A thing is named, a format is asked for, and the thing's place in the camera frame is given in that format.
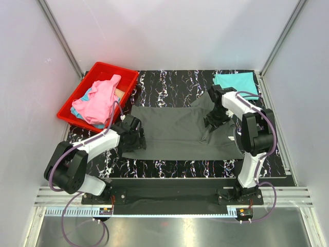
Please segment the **dark grey t-shirt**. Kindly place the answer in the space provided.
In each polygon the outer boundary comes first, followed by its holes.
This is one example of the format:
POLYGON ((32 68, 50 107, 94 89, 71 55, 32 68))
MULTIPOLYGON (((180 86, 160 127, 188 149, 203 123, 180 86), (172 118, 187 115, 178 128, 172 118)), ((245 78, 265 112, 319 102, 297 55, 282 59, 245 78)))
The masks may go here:
POLYGON ((125 158, 162 161, 240 160, 244 155, 235 141, 235 124, 228 121, 212 131, 204 117, 213 110, 208 93, 189 107, 132 107, 131 114, 141 120, 146 149, 124 152, 125 158))

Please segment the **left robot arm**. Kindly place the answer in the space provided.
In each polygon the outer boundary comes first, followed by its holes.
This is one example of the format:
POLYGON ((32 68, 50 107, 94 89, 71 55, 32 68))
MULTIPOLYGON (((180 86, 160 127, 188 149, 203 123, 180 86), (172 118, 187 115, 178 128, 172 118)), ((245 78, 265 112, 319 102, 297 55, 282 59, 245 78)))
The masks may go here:
POLYGON ((127 114, 121 121, 88 139, 60 142, 44 171, 44 178, 54 192, 86 193, 104 204, 111 198, 110 183, 88 175, 87 164, 106 150, 118 148, 122 152, 132 152, 146 147, 141 120, 127 114))

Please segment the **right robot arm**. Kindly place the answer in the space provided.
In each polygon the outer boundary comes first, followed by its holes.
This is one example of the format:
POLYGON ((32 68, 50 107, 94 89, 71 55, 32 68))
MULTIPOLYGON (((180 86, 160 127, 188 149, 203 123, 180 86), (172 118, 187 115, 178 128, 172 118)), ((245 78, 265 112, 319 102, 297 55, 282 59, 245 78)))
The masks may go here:
POLYGON ((271 109, 261 109, 242 97, 232 87, 214 85, 208 90, 214 108, 204 118, 211 131, 227 123, 231 115, 241 122, 241 142, 245 151, 242 169, 232 189, 217 191, 220 203, 250 204, 261 199, 259 176, 265 159, 277 146, 275 116, 271 109))

